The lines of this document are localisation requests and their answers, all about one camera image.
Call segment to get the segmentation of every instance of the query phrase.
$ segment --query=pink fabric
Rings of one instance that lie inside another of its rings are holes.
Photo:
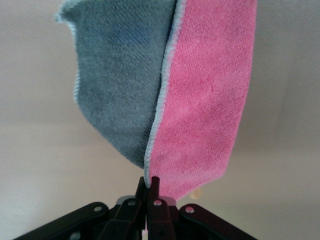
[[[149,177],[180,199],[226,171],[251,74],[256,0],[187,0]]]

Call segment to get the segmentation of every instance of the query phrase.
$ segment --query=black metal arm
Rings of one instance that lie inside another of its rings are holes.
[[[255,240],[252,236],[196,204],[176,207],[159,196],[160,179],[149,189],[140,178],[135,196],[118,199],[112,209],[93,202],[15,240]]]

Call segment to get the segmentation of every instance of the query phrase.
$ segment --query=blue-gray fabric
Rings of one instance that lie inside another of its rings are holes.
[[[144,167],[176,0],[67,0],[57,14],[75,40],[74,97],[86,119]]]

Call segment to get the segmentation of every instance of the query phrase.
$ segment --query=folded cloth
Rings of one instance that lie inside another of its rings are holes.
[[[256,0],[178,1],[145,181],[176,200],[226,171],[251,74]]]
[[[144,167],[176,0],[67,0],[56,18],[73,33],[74,98],[86,119]]]

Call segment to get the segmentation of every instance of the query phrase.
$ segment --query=silver screw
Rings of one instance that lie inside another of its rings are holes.
[[[80,232],[76,231],[70,235],[69,240],[79,240],[81,238]]]
[[[129,206],[134,206],[134,205],[136,205],[136,201],[134,201],[134,200],[129,201],[129,202],[128,202],[128,205],[129,205]]]
[[[101,211],[101,209],[102,209],[101,206],[96,206],[96,207],[93,209],[93,211],[99,212],[99,211]]]
[[[185,211],[188,213],[188,214],[193,214],[195,212],[194,208],[192,206],[187,206],[185,208]]]
[[[153,202],[153,205],[155,205],[155,206],[160,206],[161,204],[162,204],[162,201],[160,201],[160,200],[155,200]]]

